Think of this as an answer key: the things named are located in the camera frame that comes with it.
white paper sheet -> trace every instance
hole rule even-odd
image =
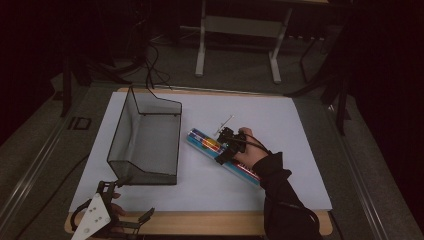
[[[186,134],[197,128],[213,137],[221,123],[250,127],[272,152],[283,152],[284,168],[293,174],[290,183],[304,205],[331,210],[331,202],[306,139],[296,107],[290,98],[216,95],[157,94],[182,103],[178,184],[175,186],[124,186],[114,200],[127,211],[260,211],[264,190],[252,187],[214,160],[189,145]],[[126,93],[114,93],[69,211],[91,198],[99,181],[115,181],[107,164],[114,131]]]

hand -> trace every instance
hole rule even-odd
[[[257,140],[251,137],[253,136],[253,133],[250,128],[240,128],[240,130],[246,134],[246,141],[260,144]],[[234,159],[243,163],[248,168],[252,169],[255,163],[257,163],[259,160],[266,156],[268,156],[268,153],[265,152],[263,149],[260,149],[250,144],[246,144],[246,151],[244,153],[238,152],[234,156]]]
[[[117,199],[120,196],[121,196],[121,194],[114,192],[112,197],[114,199]],[[127,212],[125,212],[125,210],[121,206],[119,206],[119,205],[117,205],[115,203],[111,203],[110,205],[112,207],[113,214],[117,214],[118,216],[125,216],[125,214],[127,214]],[[111,232],[120,232],[120,233],[123,233],[124,232],[124,228],[123,227],[113,227],[110,231]]]

clear plastic box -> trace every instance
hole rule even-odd
[[[108,155],[126,185],[177,184],[182,104],[128,89]]]

metal stand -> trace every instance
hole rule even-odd
[[[281,83],[280,71],[278,69],[277,56],[280,51],[281,43],[283,42],[284,35],[292,14],[292,9],[286,11],[285,19],[283,22],[262,21],[252,19],[230,18],[220,16],[210,16],[206,14],[206,0],[202,1],[202,18],[200,21],[200,45],[199,53],[197,55],[196,72],[198,77],[203,76],[205,64],[205,33],[221,32],[229,34],[241,34],[260,37],[276,38],[277,42],[274,49],[269,53],[269,61],[271,65],[272,77],[274,83]]]
[[[306,55],[309,53],[309,50],[311,50],[311,48],[315,45],[316,41],[317,41],[317,38],[314,38],[314,39],[312,40],[312,42],[309,44],[308,48],[305,50],[305,52],[304,52],[304,53],[302,54],[302,56],[300,57],[300,61],[299,61],[299,66],[300,66],[300,70],[301,70],[301,72],[302,72],[303,80],[304,80],[306,83],[310,82],[310,80],[308,80],[308,78],[306,77],[306,74],[305,74],[305,68],[304,68],[304,66],[303,66],[303,59],[304,59],[304,58],[306,57]]]
[[[349,88],[350,75],[339,76],[339,75],[328,75],[323,79],[316,80],[313,79],[312,83],[302,89],[299,89],[292,93],[286,93],[286,97],[299,97],[303,94],[306,94],[316,88],[327,85],[325,91],[321,95],[321,102],[324,104],[331,104],[336,99],[337,95],[339,96],[338,108],[337,108],[337,117],[336,117],[336,126],[340,134],[344,134],[343,130],[343,120],[345,118],[345,109],[346,109],[346,99],[347,92]]]

black cable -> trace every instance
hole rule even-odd
[[[133,4],[135,6],[128,6],[128,8],[134,8],[135,9],[133,13],[134,13],[134,15],[135,15],[135,17],[137,19],[137,23],[131,28],[130,36],[128,38],[128,42],[127,42],[127,45],[126,45],[126,48],[125,48],[125,56],[128,55],[129,46],[133,42],[134,32],[135,31],[141,31],[138,28],[143,28],[144,27],[144,25],[146,24],[147,20],[150,18],[150,14],[151,14],[151,11],[152,11],[152,9],[151,9],[152,8],[151,7],[151,1],[149,1],[149,3],[147,4],[148,6],[146,8],[148,8],[148,9],[146,10],[146,13],[143,12],[144,7],[143,7],[143,4],[142,4],[141,1],[139,1],[139,0],[134,1]],[[136,54],[136,56],[133,59],[133,63],[131,63],[128,66],[121,67],[121,68],[110,68],[108,66],[103,66],[103,65],[102,65],[102,67],[104,67],[109,72],[112,72],[112,73],[117,74],[117,75],[125,74],[125,73],[128,73],[130,71],[136,71],[137,72],[138,71],[137,69],[140,68],[143,65],[143,63],[144,63],[144,62],[141,62],[140,61],[141,58],[142,58],[142,56]]]
[[[81,55],[79,56],[81,58],[81,61],[85,62],[89,67],[91,67],[94,71],[102,74],[103,76],[107,77],[108,79],[120,83],[120,84],[132,84],[132,82],[129,82],[127,80],[124,80],[120,78],[119,76],[115,75],[111,71],[109,71],[107,68],[101,66],[99,63],[91,60],[87,56]]]
[[[139,66],[138,68],[134,69],[134,71],[132,73],[128,73],[127,75],[123,76],[122,78],[126,78],[126,77],[129,77],[129,76],[132,76],[132,75],[138,73],[141,69],[143,69],[143,67],[142,66]]]
[[[151,14],[151,11],[152,11],[151,1],[149,1],[146,5],[147,6],[144,6],[142,0],[129,0],[128,1],[128,9],[129,9],[128,11],[133,12],[135,19],[137,20],[137,23],[131,29],[130,36],[128,38],[128,42],[127,42],[127,45],[126,45],[126,48],[125,48],[125,56],[128,55],[128,49],[129,49],[130,44],[133,41],[132,36],[134,34],[134,31],[139,31],[140,33],[142,33],[143,29],[146,28],[147,21],[149,20],[150,14]],[[137,60],[137,58],[140,58],[140,56],[136,54],[135,58],[136,58],[136,60],[134,61],[134,64],[140,65],[140,64],[138,64],[139,60]]]
[[[256,142],[258,142],[260,145],[262,145],[262,147],[264,147],[265,149],[266,149],[266,147],[265,147],[265,145],[263,145],[257,138],[255,138],[254,136],[252,136],[252,135],[249,135],[249,134],[246,134],[246,133],[243,133],[244,135],[246,135],[246,136],[248,136],[248,137],[251,137],[253,140],[255,140]]]
[[[339,224],[338,224],[338,223],[337,223],[337,221],[336,221],[336,218],[335,218],[335,217],[334,217],[334,215],[333,215],[333,212],[329,211],[328,213],[330,214],[331,219],[333,219],[334,226],[336,226],[337,232],[339,232],[340,239],[341,239],[341,240],[344,240],[343,233],[342,233],[342,231],[341,231],[341,229],[340,229]]]
[[[68,177],[75,171],[75,169],[83,163],[85,160],[88,159],[89,154],[84,156],[81,160],[75,164],[75,166],[69,171],[66,176],[63,178],[63,180],[60,182],[59,186],[56,188],[56,190],[53,192],[53,194],[47,199],[47,201],[44,203],[44,205],[38,210],[38,212],[31,218],[31,220],[24,226],[24,228],[19,232],[19,234],[16,236],[15,239],[19,239],[23,233],[28,229],[29,226],[35,221],[35,219],[44,211],[44,209],[47,207],[47,205],[52,201],[52,199],[56,196],[56,194],[59,192],[62,185],[65,183],[65,181],[68,179]]]
[[[77,217],[78,213],[80,213],[82,210],[88,208],[90,206],[91,199],[88,199],[85,203],[83,203],[81,206],[77,207],[77,209],[72,213],[71,215],[71,229],[72,231],[76,231],[78,226],[75,224],[75,218]]]
[[[152,64],[152,70],[154,70],[155,71],[155,73],[156,73],[156,76],[158,76],[159,77],[159,79],[161,79],[162,81],[161,82],[159,82],[159,83],[164,83],[164,84],[166,84],[171,90],[172,90],[172,88],[171,88],[171,86],[168,84],[168,81],[171,79],[171,76],[169,75],[169,74],[167,74],[167,73],[165,73],[165,72],[162,72],[162,71],[159,71],[159,70],[157,70],[156,68],[155,68],[155,65],[156,65],[156,62],[158,61],[158,59],[159,59],[159,50],[154,46],[154,45],[152,45],[151,43],[149,43],[149,46],[151,47],[151,48],[153,48],[154,50],[155,50],[155,52],[156,52],[156,58],[155,58],[155,60],[153,61],[153,63],[151,63]],[[166,80],[163,80],[163,78],[159,75],[159,73],[162,73],[162,74],[165,74],[167,77],[168,77],[168,79],[166,79]]]
[[[150,61],[146,61],[146,68],[147,68],[146,88],[147,89],[149,88],[149,83],[150,83],[152,89],[155,89],[155,86],[152,81],[152,69],[150,68],[149,64],[150,64]]]
[[[270,151],[264,147],[263,145],[257,144],[257,143],[253,143],[253,142],[249,142],[249,141],[245,141],[245,140],[241,140],[241,139],[237,139],[237,138],[230,138],[230,137],[226,137],[225,139],[231,140],[231,141],[235,141],[235,142],[241,142],[241,143],[246,143],[252,146],[255,146],[263,151],[265,151],[266,153],[270,153]]]
[[[171,85],[169,85],[168,84],[168,82],[169,82],[169,80],[171,79],[171,76],[169,75],[169,74],[167,74],[167,73],[165,73],[165,72],[163,72],[163,71],[160,71],[160,70],[158,70],[158,69],[156,69],[156,68],[152,68],[151,70],[153,70],[154,72],[155,72],[155,74],[156,74],[156,76],[161,80],[161,81],[159,81],[159,82],[156,82],[156,83],[153,83],[153,84],[165,84],[165,85],[167,85],[168,86],[168,88],[170,89],[170,90],[173,90],[172,89],[172,87],[171,87]],[[166,80],[164,80],[161,76],[160,76],[160,74],[164,74],[164,75],[166,75],[166,77],[167,77],[167,79]]]

